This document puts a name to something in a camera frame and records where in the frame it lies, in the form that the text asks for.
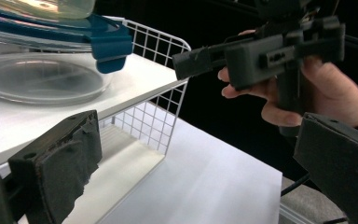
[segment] metal grid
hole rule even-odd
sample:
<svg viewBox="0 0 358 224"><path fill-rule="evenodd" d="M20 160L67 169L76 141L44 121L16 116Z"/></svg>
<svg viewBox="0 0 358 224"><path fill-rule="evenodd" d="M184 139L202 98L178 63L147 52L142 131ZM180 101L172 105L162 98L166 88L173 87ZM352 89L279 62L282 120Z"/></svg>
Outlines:
<svg viewBox="0 0 358 224"><path fill-rule="evenodd" d="M133 53L150 61L173 68L172 55L191 50L181 38L165 34L138 22L112 18L130 29ZM100 127L116 125L141 142L166 154L173 127L179 116L187 82L182 82L159 95L100 121Z"/></svg>

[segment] white surface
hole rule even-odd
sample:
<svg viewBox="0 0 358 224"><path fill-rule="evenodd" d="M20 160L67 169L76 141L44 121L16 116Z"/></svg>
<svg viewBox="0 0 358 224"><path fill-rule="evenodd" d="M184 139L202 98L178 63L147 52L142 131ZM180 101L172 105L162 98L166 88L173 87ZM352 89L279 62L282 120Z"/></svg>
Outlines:
<svg viewBox="0 0 358 224"><path fill-rule="evenodd" d="M274 224L281 184L281 172L179 119L166 158L102 223Z"/></svg>
<svg viewBox="0 0 358 224"><path fill-rule="evenodd" d="M71 57L79 63L85 60L75 54ZM0 163L73 114L96 109L99 119L103 119L177 84L172 69L132 54L127 57L124 68L112 74L108 89L88 103L37 106L0 100Z"/></svg>

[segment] black foam block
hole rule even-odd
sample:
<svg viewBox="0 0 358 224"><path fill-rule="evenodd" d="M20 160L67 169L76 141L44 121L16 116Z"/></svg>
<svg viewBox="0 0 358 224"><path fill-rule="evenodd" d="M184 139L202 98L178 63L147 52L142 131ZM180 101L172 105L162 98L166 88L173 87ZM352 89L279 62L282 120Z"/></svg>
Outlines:
<svg viewBox="0 0 358 224"><path fill-rule="evenodd" d="M96 111L64 119L12 156L15 181L32 195L30 223L62 223L102 158Z"/></svg>

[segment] black cable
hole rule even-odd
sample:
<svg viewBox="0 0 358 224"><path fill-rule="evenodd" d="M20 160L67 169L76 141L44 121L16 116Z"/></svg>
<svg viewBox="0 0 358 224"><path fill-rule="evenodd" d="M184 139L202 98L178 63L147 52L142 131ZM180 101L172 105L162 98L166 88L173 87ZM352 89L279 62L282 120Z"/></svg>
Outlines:
<svg viewBox="0 0 358 224"><path fill-rule="evenodd" d="M347 217L341 217L341 218L337 218L337 219L333 219L330 221L325 221L324 224L336 224L336 223L341 223L344 221L348 221Z"/></svg>
<svg viewBox="0 0 358 224"><path fill-rule="evenodd" d="M281 197L290 191L298 188L300 185L304 184L310 179L310 174L306 174L303 177L299 178L295 183L293 183L291 186L287 187L286 189L281 191Z"/></svg>

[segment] white shelf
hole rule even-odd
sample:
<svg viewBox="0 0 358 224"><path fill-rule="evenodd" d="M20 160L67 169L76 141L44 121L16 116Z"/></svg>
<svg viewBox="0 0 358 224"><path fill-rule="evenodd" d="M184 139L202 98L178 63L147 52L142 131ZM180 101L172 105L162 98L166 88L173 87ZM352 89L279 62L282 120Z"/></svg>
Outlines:
<svg viewBox="0 0 358 224"><path fill-rule="evenodd" d="M93 60L90 55L74 54L71 58L78 62ZM73 114L96 109L99 119L103 119L183 83L176 80L172 69L135 54L128 56L124 68L111 76L107 90L82 105L22 105L0 100L0 164Z"/></svg>

